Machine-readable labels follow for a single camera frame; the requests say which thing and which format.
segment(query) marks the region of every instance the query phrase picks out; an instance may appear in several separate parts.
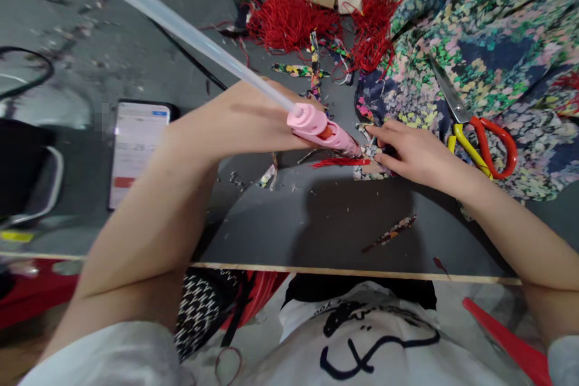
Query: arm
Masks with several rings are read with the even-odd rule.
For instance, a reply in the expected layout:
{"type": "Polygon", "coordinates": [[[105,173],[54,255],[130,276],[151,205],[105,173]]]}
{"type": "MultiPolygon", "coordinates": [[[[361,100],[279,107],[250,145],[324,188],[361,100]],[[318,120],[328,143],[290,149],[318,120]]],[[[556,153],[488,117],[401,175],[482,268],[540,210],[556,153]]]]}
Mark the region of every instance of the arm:
{"type": "Polygon", "coordinates": [[[532,212],[508,196],[478,169],[455,157],[429,131],[394,120],[369,127],[399,159],[376,159],[398,174],[460,200],[520,276],[531,312],[548,346],[579,334],[579,255],[532,212]]]}
{"type": "Polygon", "coordinates": [[[291,133],[286,117],[265,95],[238,83],[169,125],[147,169],[92,246],[42,359],[121,321],[156,321],[174,329],[183,275],[203,230],[218,162],[234,154],[311,147],[291,133]]]}

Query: person's left hand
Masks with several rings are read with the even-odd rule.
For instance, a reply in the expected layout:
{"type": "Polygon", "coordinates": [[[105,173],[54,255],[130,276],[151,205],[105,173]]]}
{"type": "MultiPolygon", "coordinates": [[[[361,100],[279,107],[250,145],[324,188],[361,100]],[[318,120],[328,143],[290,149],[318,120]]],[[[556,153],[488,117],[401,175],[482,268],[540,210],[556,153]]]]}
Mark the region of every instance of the person's left hand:
{"type": "MultiPolygon", "coordinates": [[[[269,83],[297,103],[321,104],[299,97],[275,81],[269,83]]],[[[235,154],[264,153],[314,148],[315,144],[295,136],[287,126],[288,112],[251,85],[240,81],[214,100],[166,130],[162,146],[180,157],[193,153],[211,162],[235,154]]]]}

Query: red yarn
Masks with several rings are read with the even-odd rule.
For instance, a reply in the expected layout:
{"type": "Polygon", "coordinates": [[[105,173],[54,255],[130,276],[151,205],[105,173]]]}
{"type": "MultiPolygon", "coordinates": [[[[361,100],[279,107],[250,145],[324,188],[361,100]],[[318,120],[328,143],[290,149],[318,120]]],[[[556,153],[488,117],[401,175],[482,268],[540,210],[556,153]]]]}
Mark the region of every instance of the red yarn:
{"type": "Polygon", "coordinates": [[[336,157],[333,159],[321,160],[315,164],[312,164],[310,167],[313,168],[321,168],[327,166],[367,166],[371,163],[370,160],[362,160],[362,159],[351,159],[346,157],[336,157]]]}
{"type": "Polygon", "coordinates": [[[297,51],[301,55],[314,30],[318,38],[341,36],[340,16],[311,0],[266,0],[250,7],[249,36],[271,54],[297,51]]]}
{"type": "Polygon", "coordinates": [[[579,113],[579,72],[571,72],[569,75],[565,75],[560,77],[555,83],[555,86],[561,87],[572,87],[573,89],[577,90],[577,93],[571,100],[555,109],[559,116],[563,118],[568,118],[572,115],[576,115],[579,113]]]}
{"type": "Polygon", "coordinates": [[[362,0],[362,10],[354,8],[352,19],[356,29],[356,39],[351,50],[354,58],[350,71],[356,69],[369,73],[374,71],[384,57],[388,66],[381,79],[394,60],[394,45],[390,39],[390,21],[402,2],[395,0],[362,0]]]}

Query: hand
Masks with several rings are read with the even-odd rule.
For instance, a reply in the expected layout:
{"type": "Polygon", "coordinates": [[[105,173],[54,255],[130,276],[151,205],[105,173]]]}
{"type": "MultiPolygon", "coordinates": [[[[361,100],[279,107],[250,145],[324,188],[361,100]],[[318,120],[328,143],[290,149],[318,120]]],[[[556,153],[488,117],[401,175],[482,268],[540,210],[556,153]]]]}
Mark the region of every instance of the hand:
{"type": "Polygon", "coordinates": [[[467,182],[486,178],[480,170],[454,156],[428,130],[411,128],[393,119],[382,128],[366,129],[378,138],[379,147],[390,144],[398,152],[399,159],[377,154],[376,161],[411,181],[456,197],[467,182]]]}
{"type": "MultiPolygon", "coordinates": [[[[323,110],[318,102],[301,98],[275,81],[269,83],[289,99],[323,110]]],[[[280,105],[240,81],[169,125],[163,146],[172,148],[181,159],[190,150],[191,157],[202,156],[212,162],[235,154],[315,147],[292,133],[286,124],[287,116],[280,105]]]]}

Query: person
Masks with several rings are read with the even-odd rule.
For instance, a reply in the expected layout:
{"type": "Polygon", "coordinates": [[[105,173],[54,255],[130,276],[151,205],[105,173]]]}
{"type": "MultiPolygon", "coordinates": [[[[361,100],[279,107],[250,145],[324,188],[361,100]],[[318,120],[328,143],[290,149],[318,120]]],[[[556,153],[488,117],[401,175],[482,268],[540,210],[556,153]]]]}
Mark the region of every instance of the person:
{"type": "MultiPolygon", "coordinates": [[[[22,386],[186,384],[172,330],[218,163],[311,147],[285,118],[238,83],[167,126],[98,235],[60,325],[22,386]]],[[[579,255],[431,132],[395,120],[368,131],[397,150],[398,158],[378,154],[379,163],[464,204],[523,282],[553,384],[579,384],[579,255]]],[[[434,327],[423,307],[374,282],[323,302],[290,300],[280,316],[282,342],[248,384],[501,384],[434,327]]]]}

